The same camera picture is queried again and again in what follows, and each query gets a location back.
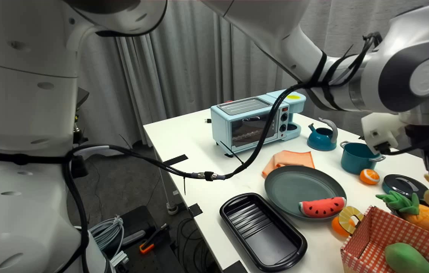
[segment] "toaster oven window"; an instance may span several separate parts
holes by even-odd
[[[231,144],[235,147],[240,147],[252,142],[257,142],[260,139],[261,132],[263,131],[267,119],[268,114],[262,114],[246,119],[240,119],[238,121],[232,121]],[[268,130],[267,138],[273,137],[275,133],[274,119],[272,126],[270,126],[270,129]]]

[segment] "orange cloth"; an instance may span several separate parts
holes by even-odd
[[[286,165],[302,165],[315,168],[310,152],[282,151],[273,155],[265,169],[261,172],[261,176],[267,178],[267,175],[274,169]]]

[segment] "wheel caster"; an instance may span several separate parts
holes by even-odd
[[[175,215],[179,212],[179,206],[169,206],[169,203],[166,203],[166,207],[167,207],[167,213],[169,213],[169,215]]]

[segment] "white table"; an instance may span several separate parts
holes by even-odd
[[[169,160],[182,154],[188,157],[187,160],[173,165],[175,168],[187,173],[201,171],[213,171],[218,174],[230,173],[239,166],[240,162],[236,158],[224,156],[225,152],[216,145],[212,139],[211,124],[204,122],[210,117],[211,112],[206,109],[148,124],[144,128],[161,160]],[[171,174],[185,205],[189,207],[197,203],[203,211],[202,214],[195,217],[195,222],[214,254],[216,262],[223,270],[240,260],[248,272],[261,272],[221,219],[219,209],[230,198],[246,192],[256,192],[268,200],[261,171],[272,155],[282,150],[311,151],[316,169],[332,176],[342,185],[346,191],[348,205],[356,207],[361,212],[365,212],[368,206],[378,206],[388,210],[384,203],[374,196],[384,193],[380,184],[377,186],[365,185],[360,182],[358,176],[347,173],[341,168],[343,149],[339,145],[331,152],[320,152],[307,146],[306,142],[310,134],[308,125],[314,123],[317,128],[326,126],[325,124],[302,115],[295,115],[294,122],[302,128],[302,133],[298,138],[264,145],[253,164],[231,179],[213,182],[187,179],[185,181],[186,194],[184,195],[183,178]],[[344,140],[363,142],[358,140],[358,135],[339,130],[338,142]],[[251,152],[252,150],[241,152],[238,156],[244,161]],[[398,173],[415,178],[429,187],[429,183],[424,180],[426,170],[422,159],[411,154],[387,157],[377,163],[375,170],[382,178],[391,173]],[[287,273],[343,272],[339,252],[343,240],[333,235],[330,221],[327,223],[305,222],[282,214],[305,236],[308,242],[308,250],[303,259],[287,270]]]

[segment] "gray curtain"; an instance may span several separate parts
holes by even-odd
[[[330,56],[362,47],[362,35],[429,0],[312,0],[302,29]],[[146,143],[141,127],[235,100],[287,88],[295,81],[238,29],[199,1],[169,1],[160,26],[138,38],[91,36],[81,59],[80,87],[91,92],[81,125],[91,142]],[[302,113],[361,134],[364,113],[325,112],[307,101]]]

